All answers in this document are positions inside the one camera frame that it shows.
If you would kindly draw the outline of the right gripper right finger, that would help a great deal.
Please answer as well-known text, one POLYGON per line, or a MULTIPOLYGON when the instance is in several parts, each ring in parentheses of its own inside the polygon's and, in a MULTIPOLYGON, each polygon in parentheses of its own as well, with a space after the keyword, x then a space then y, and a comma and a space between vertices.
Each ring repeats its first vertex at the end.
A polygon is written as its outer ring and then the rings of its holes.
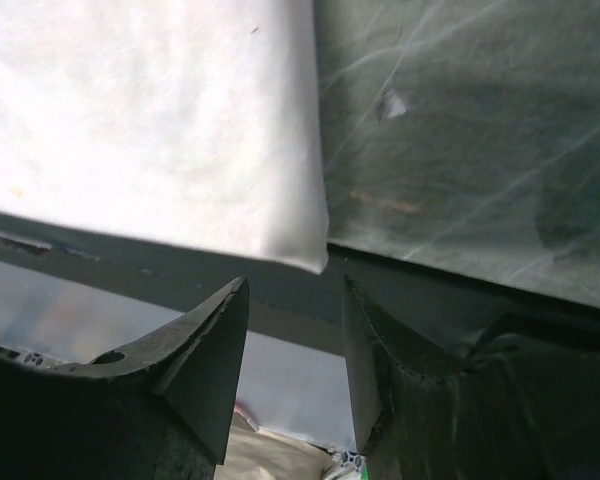
POLYGON ((343 292, 355 440, 373 479, 600 479, 600 309, 512 296, 463 352, 343 292))

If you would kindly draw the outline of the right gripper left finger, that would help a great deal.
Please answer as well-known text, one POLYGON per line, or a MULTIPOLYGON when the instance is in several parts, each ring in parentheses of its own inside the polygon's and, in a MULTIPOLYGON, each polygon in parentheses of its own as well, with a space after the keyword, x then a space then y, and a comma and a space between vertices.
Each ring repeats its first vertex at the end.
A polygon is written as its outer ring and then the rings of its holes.
POLYGON ((0 479, 210 479, 226 456, 249 318, 238 278, 88 363, 0 347, 0 479))

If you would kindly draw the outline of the cream white t shirt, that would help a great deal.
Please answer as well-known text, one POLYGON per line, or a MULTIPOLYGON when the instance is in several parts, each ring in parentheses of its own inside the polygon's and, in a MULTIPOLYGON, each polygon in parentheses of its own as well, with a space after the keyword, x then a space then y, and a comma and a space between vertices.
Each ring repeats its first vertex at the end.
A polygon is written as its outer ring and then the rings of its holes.
POLYGON ((309 1, 0 1, 0 213, 327 261, 309 1))

